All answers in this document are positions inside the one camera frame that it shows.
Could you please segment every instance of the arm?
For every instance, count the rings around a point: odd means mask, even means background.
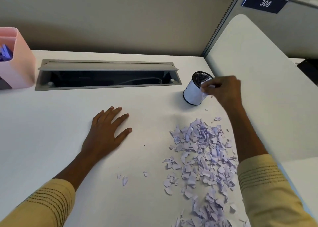
[[[0,222],[0,227],[63,226],[74,206],[75,191],[86,175],[132,131],[128,128],[114,137],[118,126],[129,116],[129,114],[122,115],[112,123],[120,111],[121,107],[115,110],[111,107],[106,112],[98,113],[93,118],[82,151],[64,170],[17,206]]]
[[[254,131],[242,105],[240,80],[217,77],[201,87],[217,98],[231,122],[240,162],[238,179],[251,225],[317,226]]]

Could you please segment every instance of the blue sign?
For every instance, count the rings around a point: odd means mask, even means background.
[[[242,6],[277,14],[287,2],[287,0],[244,0]]]

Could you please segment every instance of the left hand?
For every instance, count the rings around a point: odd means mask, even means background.
[[[114,136],[119,125],[129,117],[128,113],[124,114],[112,123],[120,111],[121,107],[115,110],[110,107],[107,111],[101,111],[93,118],[91,129],[82,146],[82,152],[99,161],[121,144],[133,129],[127,128],[117,137]]]

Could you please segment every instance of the yellow sleeve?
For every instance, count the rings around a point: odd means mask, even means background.
[[[74,187],[66,180],[51,179],[1,221],[0,227],[62,227],[74,202]]]
[[[269,154],[242,161],[237,173],[251,226],[318,226]]]

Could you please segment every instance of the pen holder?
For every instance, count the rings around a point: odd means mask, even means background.
[[[9,61],[0,62],[0,90],[28,88],[35,81],[35,56],[16,28],[0,27],[0,45],[13,52]]]

